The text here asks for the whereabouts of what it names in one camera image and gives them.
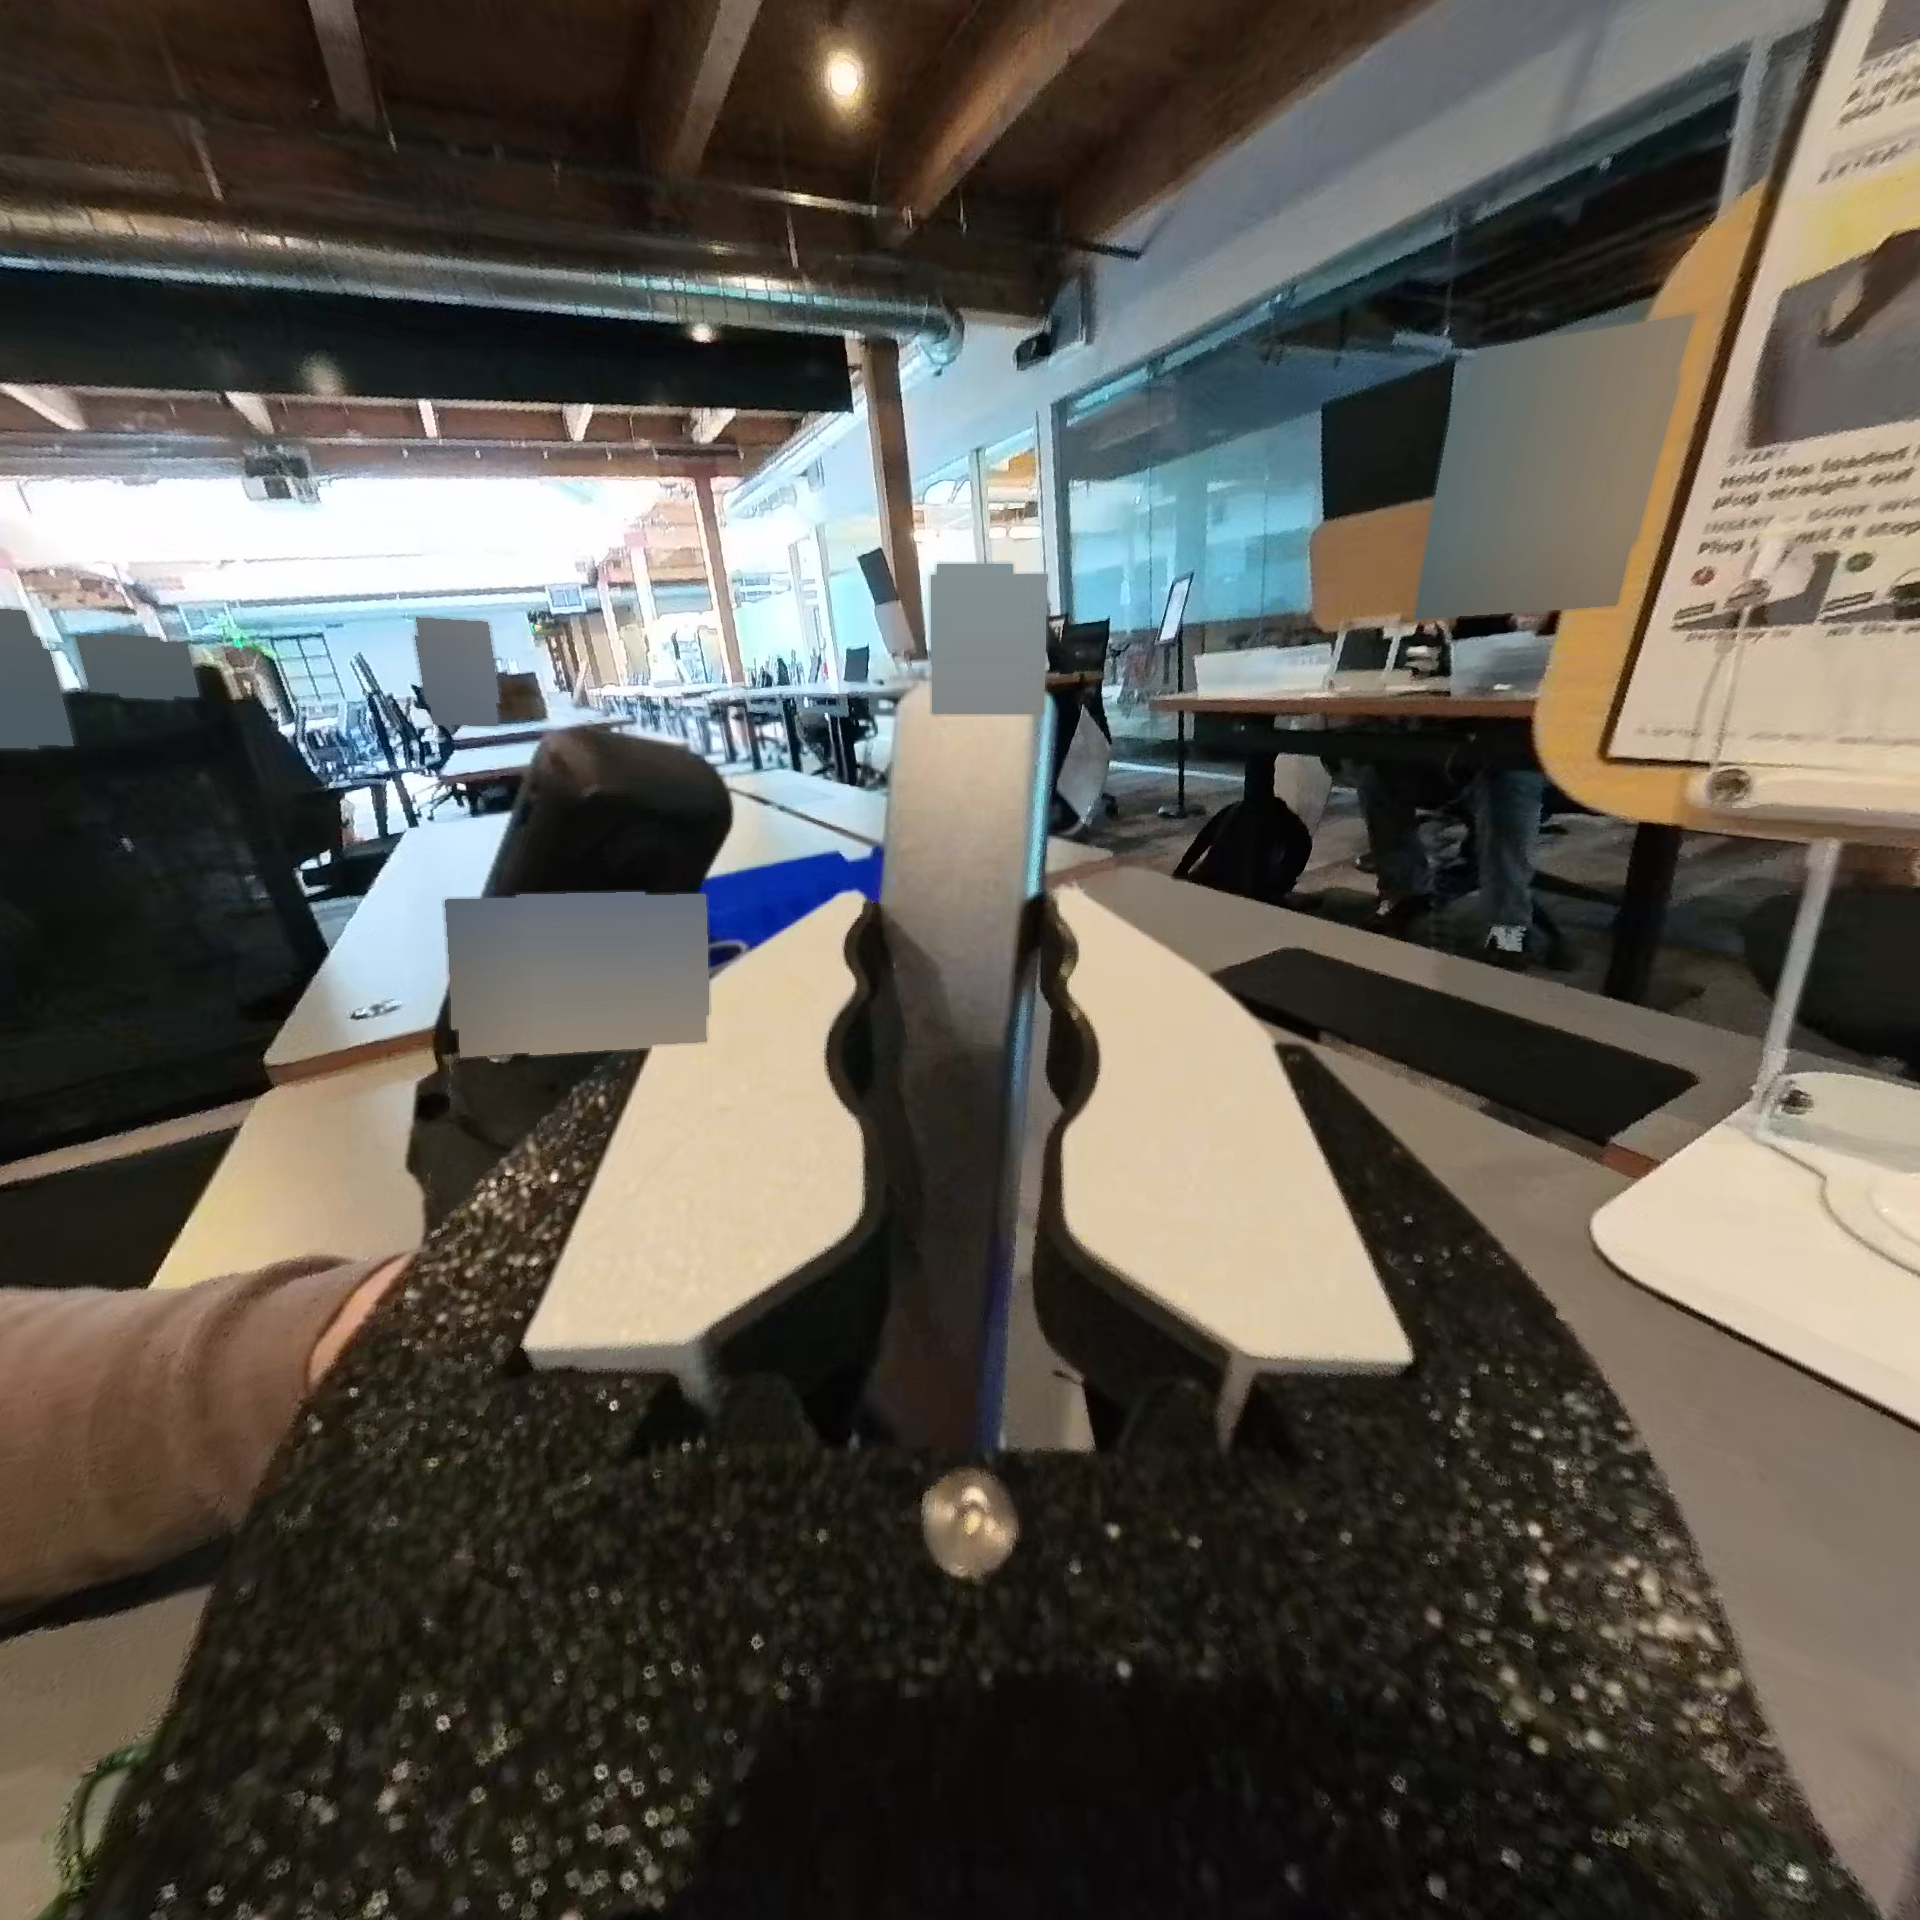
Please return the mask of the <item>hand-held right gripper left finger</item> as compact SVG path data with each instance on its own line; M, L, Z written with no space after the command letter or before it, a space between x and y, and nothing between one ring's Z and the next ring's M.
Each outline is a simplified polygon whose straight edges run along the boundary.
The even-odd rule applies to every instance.
M890 1289L879 931L835 893L719 971L703 1042L643 1058L528 1320L532 1369L699 1406L743 1378L857 1394Z

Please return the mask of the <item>white plastic bag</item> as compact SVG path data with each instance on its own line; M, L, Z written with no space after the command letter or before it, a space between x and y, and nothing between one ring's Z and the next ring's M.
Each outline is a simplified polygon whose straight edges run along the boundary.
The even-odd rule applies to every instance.
M1077 691L1052 704L1054 752L1047 794L1047 834L1081 835L1113 811L1107 794L1111 732Z

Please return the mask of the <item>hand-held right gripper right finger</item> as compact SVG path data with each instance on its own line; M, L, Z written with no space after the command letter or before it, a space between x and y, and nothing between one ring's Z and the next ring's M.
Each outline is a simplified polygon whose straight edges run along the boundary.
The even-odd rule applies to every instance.
M1130 1417L1194 1389L1221 1449L1277 1378L1413 1360L1277 1044L1084 887L1041 908L1041 1331Z

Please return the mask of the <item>metal ceiling duct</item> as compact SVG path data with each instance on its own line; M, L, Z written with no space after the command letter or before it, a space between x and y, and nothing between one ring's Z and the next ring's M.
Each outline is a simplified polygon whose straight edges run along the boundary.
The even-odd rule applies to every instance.
M888 336L941 369L966 320L917 292L835 290L727 268L651 268L301 232L205 214L109 203L3 199L6 269L232 285L301 296L420 301L635 323Z

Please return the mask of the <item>white lamp stand base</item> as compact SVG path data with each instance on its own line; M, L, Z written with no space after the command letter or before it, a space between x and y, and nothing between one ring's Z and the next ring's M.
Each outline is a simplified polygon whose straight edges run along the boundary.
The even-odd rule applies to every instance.
M1592 1239L1646 1292L1915 1428L1915 1065L1795 1065L1790 1048L1825 925L1896 927L1835 895L1841 865L1837 841L1808 847L1742 1105L1602 1206Z

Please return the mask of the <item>blue plastic storage bin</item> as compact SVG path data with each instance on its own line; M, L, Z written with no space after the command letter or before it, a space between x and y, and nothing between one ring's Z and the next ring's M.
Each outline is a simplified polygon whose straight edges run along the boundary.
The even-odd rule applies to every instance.
M883 850L863 855L815 853L760 867L707 876L699 887L707 924L707 975L715 978L743 953L765 946L786 927L843 893L879 899Z

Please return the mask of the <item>person's left forearm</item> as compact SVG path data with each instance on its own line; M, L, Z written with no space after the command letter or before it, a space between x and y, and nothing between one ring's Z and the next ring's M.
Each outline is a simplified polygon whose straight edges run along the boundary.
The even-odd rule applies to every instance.
M183 1288L3 1288L3 1625L227 1536L316 1391L322 1329L392 1256Z

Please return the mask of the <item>grey usb hub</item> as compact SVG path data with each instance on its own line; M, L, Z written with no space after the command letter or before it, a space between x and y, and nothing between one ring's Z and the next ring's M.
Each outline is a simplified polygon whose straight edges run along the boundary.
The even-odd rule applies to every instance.
M1034 1050L1047 719L899 704L878 919L890 1303L872 1379L910 1448L995 1446Z

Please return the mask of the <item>wooden office desk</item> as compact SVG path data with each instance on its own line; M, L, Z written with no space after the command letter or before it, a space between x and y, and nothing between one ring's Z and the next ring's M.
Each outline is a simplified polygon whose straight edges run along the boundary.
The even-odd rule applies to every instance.
M1178 691L1147 707L1174 715L1180 732L1206 721L1224 753L1245 764L1249 805L1271 798L1280 756L1336 764L1404 759L1452 771L1546 764L1537 747L1530 694L1452 691ZM1667 929L1684 827L1638 822L1613 908L1602 978L1608 997L1646 1003Z

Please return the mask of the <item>clear plastic box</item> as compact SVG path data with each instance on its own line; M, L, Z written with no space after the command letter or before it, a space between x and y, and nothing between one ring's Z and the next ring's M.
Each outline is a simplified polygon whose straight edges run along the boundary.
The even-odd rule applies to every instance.
M1449 697L1533 700L1542 686L1555 633L1502 630L1498 633L1452 633Z

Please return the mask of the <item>black backpack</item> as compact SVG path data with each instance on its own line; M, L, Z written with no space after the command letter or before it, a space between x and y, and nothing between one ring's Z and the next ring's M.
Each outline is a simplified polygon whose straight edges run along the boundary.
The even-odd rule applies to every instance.
M1271 791L1213 811L1171 867L1188 885L1286 906L1314 850L1312 829Z

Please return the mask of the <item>black mat on table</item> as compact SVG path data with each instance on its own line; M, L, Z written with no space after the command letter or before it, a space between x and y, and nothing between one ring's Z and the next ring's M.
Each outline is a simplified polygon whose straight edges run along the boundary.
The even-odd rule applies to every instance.
M1260 1020L1352 1044L1592 1146L1696 1086L1685 1068L1307 947L1212 978Z

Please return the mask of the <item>wooden support pillar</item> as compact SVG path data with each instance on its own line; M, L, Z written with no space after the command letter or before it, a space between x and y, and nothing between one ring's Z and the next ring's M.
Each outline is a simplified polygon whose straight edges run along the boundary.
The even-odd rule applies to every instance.
M885 333L863 333L855 339L855 348L874 468L878 549L891 590L891 602L875 609L891 656L924 661L928 657L925 612L902 405L899 343Z

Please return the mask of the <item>person's left hand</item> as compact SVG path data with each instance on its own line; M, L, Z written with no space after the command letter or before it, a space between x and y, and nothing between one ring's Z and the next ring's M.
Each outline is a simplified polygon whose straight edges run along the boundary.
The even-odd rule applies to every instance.
M303 1387L307 1394L319 1387L344 1352L353 1346L365 1321L401 1281L411 1260L411 1254L400 1254L370 1266L353 1289L342 1300L309 1347L303 1369Z

